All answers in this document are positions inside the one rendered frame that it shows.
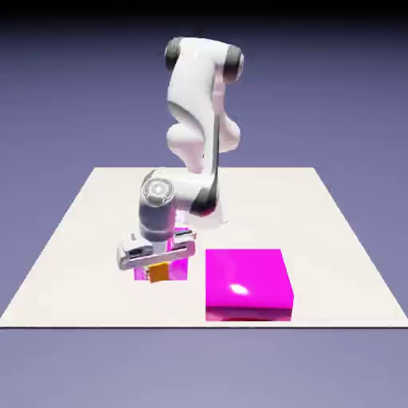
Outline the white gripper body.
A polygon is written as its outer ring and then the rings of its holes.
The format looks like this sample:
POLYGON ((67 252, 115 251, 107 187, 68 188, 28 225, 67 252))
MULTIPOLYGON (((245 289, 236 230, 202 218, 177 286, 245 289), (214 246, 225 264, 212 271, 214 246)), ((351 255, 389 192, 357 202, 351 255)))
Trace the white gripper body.
POLYGON ((147 266, 188 258, 195 254, 195 241, 176 242, 171 249, 159 253, 156 246, 146 240, 121 243, 117 248, 117 265, 121 270, 142 269, 147 266))

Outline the small orange cube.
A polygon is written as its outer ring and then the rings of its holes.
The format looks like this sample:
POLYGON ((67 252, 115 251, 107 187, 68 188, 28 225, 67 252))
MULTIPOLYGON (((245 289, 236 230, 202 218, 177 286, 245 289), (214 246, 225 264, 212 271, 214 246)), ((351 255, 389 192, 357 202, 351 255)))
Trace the small orange cube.
POLYGON ((170 280, 169 264, 162 262, 154 265, 150 265, 147 268, 147 274, 151 283, 170 280))

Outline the large magenta box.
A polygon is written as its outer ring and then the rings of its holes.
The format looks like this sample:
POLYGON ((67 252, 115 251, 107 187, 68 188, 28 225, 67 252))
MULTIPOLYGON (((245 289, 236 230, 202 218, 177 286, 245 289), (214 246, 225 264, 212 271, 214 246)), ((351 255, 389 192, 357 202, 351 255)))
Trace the large magenta box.
POLYGON ((279 249, 206 251, 207 321, 289 321, 293 302, 279 249))
MULTIPOLYGON (((189 233, 191 230, 186 227, 176 227, 175 228, 175 235, 174 239, 178 236, 181 236, 182 233, 189 233)), ((163 251, 170 251, 174 246, 173 238, 164 242, 155 242, 153 243, 153 252, 163 252, 163 251)), ((169 274, 170 280, 169 281, 186 281, 188 276, 188 259, 178 259, 172 262, 169 262, 169 274)), ((134 269, 133 270, 133 277, 135 281, 147 281, 144 273, 144 268, 141 269, 134 269)))

